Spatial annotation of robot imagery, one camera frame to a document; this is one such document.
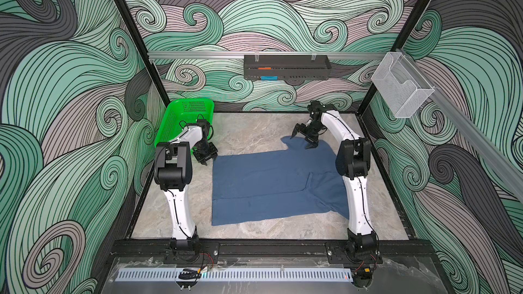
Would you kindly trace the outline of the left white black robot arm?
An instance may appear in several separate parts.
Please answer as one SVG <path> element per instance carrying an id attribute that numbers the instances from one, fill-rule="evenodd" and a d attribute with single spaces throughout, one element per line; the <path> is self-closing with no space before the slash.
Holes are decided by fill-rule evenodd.
<path id="1" fill-rule="evenodd" d="M 208 140 L 211 129 L 209 121 L 198 119 L 155 149 L 154 179 L 166 197 L 172 221 L 170 247 L 176 255 L 190 255 L 193 260 L 200 256 L 201 244 L 185 187 L 193 178 L 192 157 L 203 165 L 217 157 L 217 148 Z"/>

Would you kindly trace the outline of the green plastic basket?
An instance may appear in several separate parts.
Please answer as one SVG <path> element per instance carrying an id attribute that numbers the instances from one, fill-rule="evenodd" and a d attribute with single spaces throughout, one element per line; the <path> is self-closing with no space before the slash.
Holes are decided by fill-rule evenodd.
<path id="1" fill-rule="evenodd" d="M 166 108 L 159 131 L 155 138 L 155 146 L 168 140 L 174 140 L 186 124 L 196 123 L 198 119 L 206 119 L 212 124 L 215 103 L 210 99 L 175 99 Z"/>

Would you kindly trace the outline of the blue t-shirt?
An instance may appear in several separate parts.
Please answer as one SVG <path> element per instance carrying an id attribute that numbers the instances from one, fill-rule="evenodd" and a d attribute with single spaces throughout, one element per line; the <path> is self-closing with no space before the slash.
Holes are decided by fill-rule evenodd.
<path id="1" fill-rule="evenodd" d="M 218 157 L 212 168 L 214 226 L 337 212 L 349 218 L 336 155 L 321 141 L 283 137 L 284 151 Z"/>

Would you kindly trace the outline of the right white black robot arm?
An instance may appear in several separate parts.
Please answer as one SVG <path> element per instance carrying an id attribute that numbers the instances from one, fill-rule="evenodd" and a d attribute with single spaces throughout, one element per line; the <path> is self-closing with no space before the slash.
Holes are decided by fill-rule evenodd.
<path id="1" fill-rule="evenodd" d="M 359 136 L 350 128 L 332 104 L 314 100 L 307 106 L 307 110 L 309 120 L 295 125 L 291 136 L 303 135 L 307 149 L 319 146 L 321 131 L 329 131 L 334 136 L 339 145 L 335 167 L 345 185 L 349 208 L 349 242 L 345 251 L 350 259 L 363 259 L 367 255 L 376 259 L 379 254 L 379 237 L 370 222 L 366 195 L 370 171 L 370 140 Z"/>

